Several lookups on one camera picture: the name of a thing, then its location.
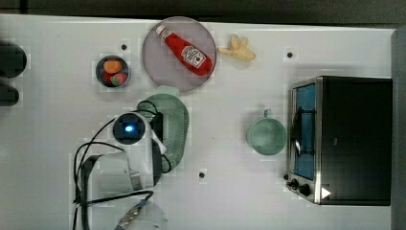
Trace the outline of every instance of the oven knob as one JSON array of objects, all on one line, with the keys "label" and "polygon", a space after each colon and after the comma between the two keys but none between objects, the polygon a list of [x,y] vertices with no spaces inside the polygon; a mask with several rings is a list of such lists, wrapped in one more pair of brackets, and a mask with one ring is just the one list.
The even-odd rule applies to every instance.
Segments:
[{"label": "oven knob", "polygon": [[286,182],[286,185],[292,188],[293,190],[296,190],[299,186],[299,182],[297,179],[292,179],[290,182]]},{"label": "oven knob", "polygon": [[299,192],[303,194],[304,196],[309,196],[310,195],[310,186],[308,184],[304,184],[298,187]]}]

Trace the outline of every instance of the green cup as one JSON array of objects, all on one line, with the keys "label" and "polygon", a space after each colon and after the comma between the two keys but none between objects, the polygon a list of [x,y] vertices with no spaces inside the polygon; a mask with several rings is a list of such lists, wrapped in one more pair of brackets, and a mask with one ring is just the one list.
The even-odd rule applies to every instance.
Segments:
[{"label": "green cup", "polygon": [[274,155],[286,145],[286,129],[271,118],[271,110],[264,111],[264,117],[256,121],[247,133],[248,144],[262,155]]}]

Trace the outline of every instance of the black cable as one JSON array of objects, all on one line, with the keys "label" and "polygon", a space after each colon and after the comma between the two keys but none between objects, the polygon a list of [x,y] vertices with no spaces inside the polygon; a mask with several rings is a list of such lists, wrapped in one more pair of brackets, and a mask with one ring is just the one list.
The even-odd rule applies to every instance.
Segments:
[{"label": "black cable", "polygon": [[75,208],[74,224],[73,224],[73,226],[72,226],[72,229],[73,229],[73,230],[76,229],[76,222],[77,222],[77,220],[78,220],[78,208],[79,208],[79,207],[76,207],[76,208]]},{"label": "black cable", "polygon": [[[113,146],[113,145],[108,144],[108,143],[105,143],[105,142],[88,142],[88,143],[84,143],[83,145],[81,145],[81,146],[78,148],[78,150],[77,150],[77,152],[76,152],[76,154],[75,154],[74,168],[76,168],[76,161],[77,161],[77,159],[78,159],[78,154],[79,154],[80,150],[81,150],[83,147],[85,147],[85,146],[89,147],[89,146],[94,145],[94,144],[109,146],[109,147],[114,148],[114,149],[116,149],[116,150],[124,151],[124,149],[122,149],[122,148]],[[82,163],[79,165],[78,172],[76,173],[76,180],[75,180],[76,183],[78,183],[78,180],[79,180],[79,170],[80,170],[80,166],[81,166],[81,165],[82,165]]]},{"label": "black cable", "polygon": [[129,112],[148,112],[148,113],[151,113],[153,115],[156,115],[156,113],[154,113],[152,111],[149,111],[149,110],[146,110],[146,109],[137,109],[137,110],[132,110],[132,111],[129,111]]},{"label": "black cable", "polygon": [[[114,119],[110,120],[108,123],[106,123],[104,126],[102,126],[102,127],[99,129],[99,131],[96,132],[96,134],[92,137],[92,140],[90,140],[90,142],[93,142],[93,141],[96,139],[96,137],[98,137],[98,135],[99,135],[108,125],[110,125],[112,122],[114,122],[114,120],[116,120],[116,119],[114,118]],[[81,159],[80,159],[78,172],[76,172],[76,171],[77,171],[77,168],[76,168],[76,162],[77,162],[77,161],[76,161],[76,158],[77,158],[77,156],[75,155],[75,162],[74,162],[74,176],[75,176],[75,177],[74,177],[74,178],[75,178],[75,182],[76,182],[76,183],[78,183],[78,179],[79,179],[80,166],[83,164],[84,157],[86,156],[87,151],[89,151],[90,146],[91,146],[91,145],[87,146],[86,150],[85,150],[84,153],[83,153],[83,156],[82,156]]]},{"label": "black cable", "polygon": [[148,195],[145,198],[145,200],[149,200],[153,195],[153,191],[132,192],[129,194],[114,195],[114,196],[107,197],[107,198],[94,199],[94,200],[86,202],[86,205],[89,206],[89,205],[103,203],[103,202],[107,202],[107,201],[111,201],[111,200],[122,199],[122,198],[131,197],[131,196],[146,195],[146,194],[148,194]]},{"label": "black cable", "polygon": [[150,104],[150,105],[152,105],[152,107],[155,109],[155,113],[158,113],[158,109],[156,108],[156,106],[155,106],[154,103],[152,103],[152,102],[150,102],[150,101],[147,101],[147,100],[141,101],[141,102],[139,102],[139,103],[137,104],[137,108],[140,108],[140,104]]},{"label": "black cable", "polygon": [[169,165],[169,169],[167,170],[167,171],[162,171],[162,173],[169,173],[171,170],[172,170],[172,165],[170,164],[170,161],[169,161],[169,159],[167,158],[167,156],[166,155],[162,155],[162,157],[164,157],[165,158],[165,160],[167,160],[167,162],[168,162],[168,165]]}]

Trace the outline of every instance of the small bowl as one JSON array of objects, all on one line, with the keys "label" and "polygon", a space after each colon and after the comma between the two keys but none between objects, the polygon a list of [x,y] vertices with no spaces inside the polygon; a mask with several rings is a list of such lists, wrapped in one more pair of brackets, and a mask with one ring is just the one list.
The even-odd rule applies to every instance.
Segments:
[{"label": "small bowl", "polygon": [[[122,65],[122,69],[121,69],[119,72],[117,72],[117,73],[115,73],[115,74],[110,74],[110,75],[114,76],[114,75],[119,74],[119,73],[124,73],[124,74],[127,75],[126,80],[125,80],[122,84],[117,85],[117,86],[114,85],[114,84],[107,84],[107,83],[104,81],[104,79],[102,78],[103,73],[108,74],[108,73],[104,70],[104,67],[103,67],[103,66],[104,66],[104,63],[105,63],[107,60],[110,60],[110,59],[119,60],[120,63],[121,63],[121,65]],[[118,57],[118,56],[107,56],[107,57],[103,57],[103,58],[99,61],[98,65],[96,66],[96,77],[98,78],[99,82],[100,82],[102,85],[106,86],[106,87],[109,87],[109,88],[120,88],[120,87],[123,87],[123,85],[125,85],[126,83],[129,82],[129,80],[130,80],[130,78],[131,78],[131,74],[130,74],[130,70],[129,70],[128,65],[126,64],[125,60],[123,60],[121,57]]]}]

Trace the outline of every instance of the oven window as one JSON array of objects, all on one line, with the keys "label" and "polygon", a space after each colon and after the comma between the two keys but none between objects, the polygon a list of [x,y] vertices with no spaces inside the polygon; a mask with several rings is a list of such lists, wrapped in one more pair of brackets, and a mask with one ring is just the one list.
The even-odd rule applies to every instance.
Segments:
[{"label": "oven window", "polygon": [[300,151],[295,154],[295,166],[293,173],[313,180],[314,178],[314,138],[315,138],[315,111],[316,109],[316,85],[310,84],[297,89],[296,111],[302,112]]}]

